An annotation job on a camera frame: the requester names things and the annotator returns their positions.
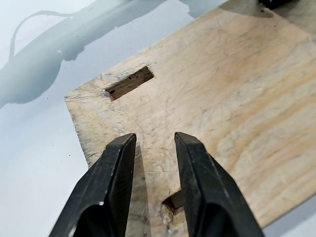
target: plywood board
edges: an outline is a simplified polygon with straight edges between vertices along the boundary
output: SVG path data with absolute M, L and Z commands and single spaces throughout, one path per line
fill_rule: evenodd
M 263 227 L 316 192 L 316 1 L 230 1 L 66 96 L 92 165 L 138 139 L 127 236 L 185 236 L 173 136 L 201 140 Z

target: white surface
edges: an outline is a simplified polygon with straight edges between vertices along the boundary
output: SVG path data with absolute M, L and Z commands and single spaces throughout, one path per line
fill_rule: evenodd
M 4 1 L 0 8 L 0 237 L 50 233 L 87 170 L 63 96 L 221 0 Z M 70 17 L 34 16 L 42 10 Z M 265 229 L 314 237 L 316 198 Z

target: black object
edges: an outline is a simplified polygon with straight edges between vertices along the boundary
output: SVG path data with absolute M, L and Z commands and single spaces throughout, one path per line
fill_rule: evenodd
M 50 237 L 125 236 L 136 134 L 110 142 L 77 182 Z
M 190 237 L 263 237 L 233 178 L 196 137 L 175 133 Z
M 291 0 L 259 0 L 259 3 L 262 3 L 264 6 L 272 10 L 289 1 Z
M 193 136 L 175 133 L 190 237 L 263 237 L 232 177 Z M 50 237 L 125 236 L 136 134 L 110 142 L 78 181 Z

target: wood grain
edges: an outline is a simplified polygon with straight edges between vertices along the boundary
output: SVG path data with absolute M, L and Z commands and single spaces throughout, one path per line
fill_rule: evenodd
M 230 1 L 66 96 L 89 165 L 117 136 L 138 147 L 127 236 L 185 236 L 173 136 L 196 136 L 263 227 L 316 193 L 316 1 L 272 12 Z M 105 90 L 148 67 L 113 100 Z

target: rectangular hole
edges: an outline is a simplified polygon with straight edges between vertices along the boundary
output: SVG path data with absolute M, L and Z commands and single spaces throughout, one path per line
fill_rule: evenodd
M 183 197 L 181 190 L 168 197 L 165 201 L 162 202 L 162 204 L 170 208 L 174 215 L 182 211 Z
M 153 77 L 154 75 L 146 66 L 105 90 L 110 94 L 112 100 L 116 100 L 139 87 L 141 84 L 149 81 Z

